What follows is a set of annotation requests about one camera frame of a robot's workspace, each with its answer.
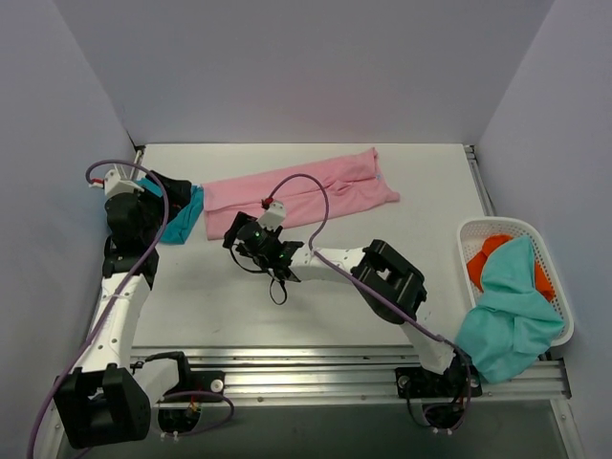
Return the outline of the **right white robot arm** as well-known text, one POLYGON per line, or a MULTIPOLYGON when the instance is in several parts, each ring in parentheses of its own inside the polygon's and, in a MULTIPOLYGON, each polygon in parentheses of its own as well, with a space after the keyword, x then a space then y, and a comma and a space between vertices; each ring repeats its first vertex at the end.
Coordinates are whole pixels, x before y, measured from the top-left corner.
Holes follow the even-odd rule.
POLYGON ((288 282, 344 282, 356 287, 374 314, 400 326, 426 370, 425 383, 444 395, 459 383, 452 364, 455 351, 448 339, 418 321, 426 301, 424 275, 383 240, 357 249, 321 249, 314 243, 280 239, 284 209, 267 208, 259 217, 240 211, 226 231, 223 247, 248 258, 254 273, 268 275, 284 287, 288 282))

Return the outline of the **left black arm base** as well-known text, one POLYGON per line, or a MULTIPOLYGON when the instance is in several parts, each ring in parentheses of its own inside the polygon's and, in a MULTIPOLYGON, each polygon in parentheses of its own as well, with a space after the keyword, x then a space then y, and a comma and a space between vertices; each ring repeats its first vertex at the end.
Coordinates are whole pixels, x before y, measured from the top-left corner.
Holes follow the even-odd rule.
POLYGON ((194 370, 186 382, 170 389, 156 405, 157 427, 169 434, 190 434, 204 427, 205 407, 225 404, 226 373, 222 370, 194 370))

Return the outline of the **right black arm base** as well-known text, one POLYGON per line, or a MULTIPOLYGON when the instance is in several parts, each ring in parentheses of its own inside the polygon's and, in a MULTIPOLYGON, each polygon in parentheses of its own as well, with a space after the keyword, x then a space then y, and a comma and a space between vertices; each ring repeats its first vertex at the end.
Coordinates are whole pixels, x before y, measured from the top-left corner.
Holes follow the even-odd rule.
POLYGON ((395 378, 397 395, 411 420, 434 433, 452 434, 464 423, 471 400, 483 395, 478 371, 460 357, 443 374, 416 366, 398 367, 395 378))

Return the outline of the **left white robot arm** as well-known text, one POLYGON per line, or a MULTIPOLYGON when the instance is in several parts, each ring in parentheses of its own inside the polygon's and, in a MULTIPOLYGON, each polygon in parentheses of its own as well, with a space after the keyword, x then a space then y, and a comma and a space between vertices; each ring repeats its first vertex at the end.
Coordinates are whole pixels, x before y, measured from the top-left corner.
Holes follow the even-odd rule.
POLYGON ((137 184, 117 168, 102 181, 110 234, 104 245, 96 322, 84 351, 54 393, 55 407, 75 449, 142 440, 151 423, 151 407, 163 394, 181 401, 192 391, 193 378, 177 358, 155 360, 138 376, 129 367, 142 306, 158 269, 155 247, 166 225, 192 197, 189 181, 157 172, 144 178, 157 189, 137 184))

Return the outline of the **pink t shirt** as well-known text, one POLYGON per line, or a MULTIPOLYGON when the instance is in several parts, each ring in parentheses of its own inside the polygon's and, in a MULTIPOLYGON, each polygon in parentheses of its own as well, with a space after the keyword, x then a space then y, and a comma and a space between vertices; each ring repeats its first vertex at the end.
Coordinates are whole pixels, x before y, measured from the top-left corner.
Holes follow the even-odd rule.
POLYGON ((329 199, 331 219, 401 199, 386 183, 375 148, 360 154, 299 164, 203 185, 207 239, 219 240, 239 211, 258 217, 261 202, 273 196, 283 203, 288 229, 318 223, 329 199))

